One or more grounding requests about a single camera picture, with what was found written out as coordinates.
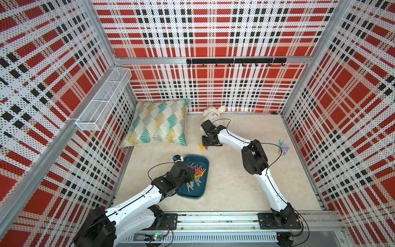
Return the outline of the teal plastic storage box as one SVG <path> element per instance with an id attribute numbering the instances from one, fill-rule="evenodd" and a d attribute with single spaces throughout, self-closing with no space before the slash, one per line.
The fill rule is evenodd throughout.
<path id="1" fill-rule="evenodd" d="M 184 184 L 177 194 L 184 198 L 199 199 L 204 195 L 206 190 L 209 173 L 209 160 L 206 157 L 199 155 L 188 155 L 184 157 L 184 162 L 197 169 L 195 176 L 200 174 L 203 170 L 205 170 L 205 173 L 200 178 L 194 178 L 194 191 L 190 191 L 189 193 L 186 184 Z"/>

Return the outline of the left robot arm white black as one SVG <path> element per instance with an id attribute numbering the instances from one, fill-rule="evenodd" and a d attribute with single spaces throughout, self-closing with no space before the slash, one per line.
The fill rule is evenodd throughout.
<path id="1" fill-rule="evenodd" d="M 195 178 L 192 167 L 177 156 L 173 159 L 171 170 L 153 179 L 140 193 L 117 206 L 92 210 L 70 246 L 115 247 L 141 230 L 160 227 L 164 212 L 158 204 Z"/>

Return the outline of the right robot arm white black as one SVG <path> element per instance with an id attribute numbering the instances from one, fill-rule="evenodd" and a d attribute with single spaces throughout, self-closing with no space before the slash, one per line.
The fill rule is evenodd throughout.
<path id="1" fill-rule="evenodd" d="M 243 167 L 260 183 L 271 206 L 275 222 L 278 226 L 291 224 L 294 221 L 295 210 L 280 192 L 276 185 L 268 164 L 268 158 L 258 140 L 247 140 L 232 134 L 222 125 L 203 127 L 203 146 L 223 146 L 234 148 L 242 155 Z"/>

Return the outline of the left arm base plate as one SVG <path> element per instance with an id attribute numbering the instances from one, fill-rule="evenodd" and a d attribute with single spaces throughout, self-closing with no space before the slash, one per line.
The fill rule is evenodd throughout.
<path id="1" fill-rule="evenodd" d="M 154 223 L 149 227 L 145 228 L 144 231 L 148 230 L 176 230 L 178 225 L 178 214 L 176 213 L 164 213 L 154 221 Z"/>

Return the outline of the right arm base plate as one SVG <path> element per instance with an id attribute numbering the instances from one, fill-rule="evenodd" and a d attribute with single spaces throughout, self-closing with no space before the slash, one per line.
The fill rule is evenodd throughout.
<path id="1" fill-rule="evenodd" d="M 258 213 L 258 223 L 261 230 L 301 230 L 301 222 L 297 214 L 288 219 L 273 213 Z"/>

